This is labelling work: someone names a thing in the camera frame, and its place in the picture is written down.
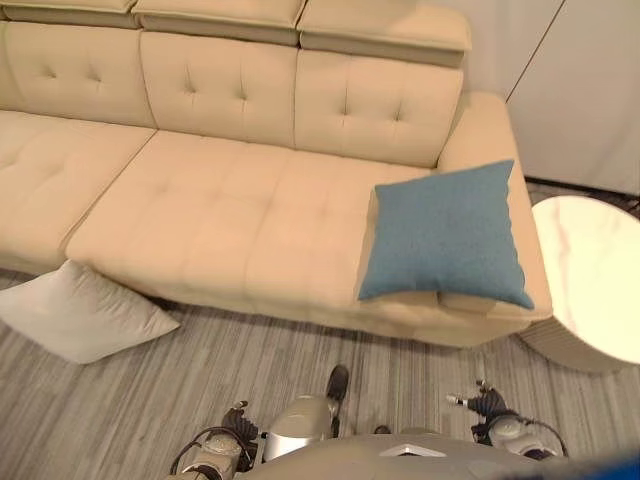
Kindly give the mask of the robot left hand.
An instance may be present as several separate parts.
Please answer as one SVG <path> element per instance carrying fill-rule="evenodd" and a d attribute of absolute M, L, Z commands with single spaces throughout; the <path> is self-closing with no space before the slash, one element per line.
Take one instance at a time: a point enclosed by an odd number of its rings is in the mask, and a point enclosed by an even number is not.
<path fill-rule="evenodd" d="M 259 433 L 258 426 L 245 417 L 248 401 L 236 402 L 223 416 L 222 426 L 232 430 L 245 444 L 254 442 Z"/>

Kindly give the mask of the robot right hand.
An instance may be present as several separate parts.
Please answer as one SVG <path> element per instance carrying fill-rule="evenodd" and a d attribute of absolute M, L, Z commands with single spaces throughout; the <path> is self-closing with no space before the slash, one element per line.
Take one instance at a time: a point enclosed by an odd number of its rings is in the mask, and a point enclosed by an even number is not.
<path fill-rule="evenodd" d="M 475 397 L 463 398 L 455 394 L 447 394 L 446 401 L 455 406 L 465 407 L 481 416 L 487 423 L 493 422 L 499 417 L 514 415 L 515 411 L 507 406 L 502 396 L 486 380 L 477 380 L 479 393 Z"/>

